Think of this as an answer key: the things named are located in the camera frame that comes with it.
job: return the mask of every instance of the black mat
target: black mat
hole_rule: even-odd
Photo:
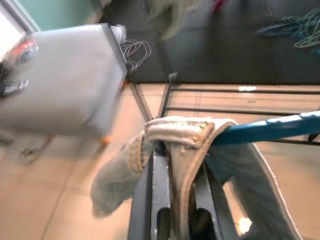
[[[182,31],[163,42],[147,22],[144,0],[113,0],[102,22],[127,27],[127,39],[146,40],[152,55],[131,76],[139,83],[166,82],[178,72],[184,83],[320,84],[320,57],[293,48],[289,38],[263,38],[255,31],[282,16],[301,16],[319,0],[227,0],[212,14],[212,0],[187,15]]]

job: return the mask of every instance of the tiled floor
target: tiled floor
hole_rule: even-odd
[[[212,88],[214,86],[196,86]],[[158,115],[164,85],[143,85],[142,93],[154,117]],[[320,97],[179,92],[171,106],[302,112],[317,109]],[[234,118],[247,123],[267,116],[170,112],[170,115]],[[112,142],[101,149],[94,140],[57,137],[30,166],[20,163],[20,148],[0,148],[0,239],[4,240],[124,240],[131,201],[110,217],[94,219],[89,190],[97,170],[144,127],[144,118],[130,90],[122,94]],[[35,146],[39,136],[18,135],[21,146]],[[320,240],[320,148],[317,146],[259,143],[278,179],[298,229],[305,239]],[[225,191],[236,223],[243,217],[229,190]]]

